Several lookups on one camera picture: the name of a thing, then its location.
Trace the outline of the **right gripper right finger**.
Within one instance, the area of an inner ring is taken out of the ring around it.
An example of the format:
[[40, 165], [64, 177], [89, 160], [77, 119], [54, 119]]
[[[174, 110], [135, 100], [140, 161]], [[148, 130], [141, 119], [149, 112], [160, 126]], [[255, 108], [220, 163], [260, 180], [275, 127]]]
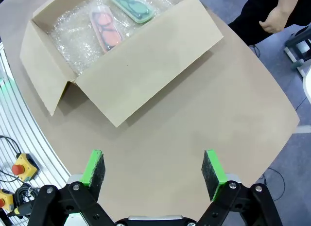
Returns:
[[268, 188], [251, 187], [229, 179], [213, 150], [205, 150], [201, 168], [210, 205], [198, 220], [199, 226], [221, 226], [230, 212], [238, 212], [246, 226], [283, 225]]

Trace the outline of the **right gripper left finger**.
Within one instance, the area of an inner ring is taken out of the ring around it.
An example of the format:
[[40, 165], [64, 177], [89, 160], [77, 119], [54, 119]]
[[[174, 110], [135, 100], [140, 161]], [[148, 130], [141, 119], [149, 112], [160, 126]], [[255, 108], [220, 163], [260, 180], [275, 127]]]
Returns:
[[114, 222], [98, 204], [105, 164], [101, 150], [91, 153], [82, 177], [58, 189], [41, 187], [35, 199], [29, 226], [63, 226], [69, 215], [79, 213], [89, 226], [113, 226]]

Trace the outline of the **person's right hand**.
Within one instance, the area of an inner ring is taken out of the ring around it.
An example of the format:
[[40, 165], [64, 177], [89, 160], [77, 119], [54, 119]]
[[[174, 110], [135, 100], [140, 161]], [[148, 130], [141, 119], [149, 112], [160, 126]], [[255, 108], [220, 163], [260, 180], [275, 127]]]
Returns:
[[259, 21], [262, 29], [268, 33], [275, 34], [285, 28], [287, 20], [293, 11], [293, 8], [284, 5], [277, 5], [268, 15], [267, 19]]

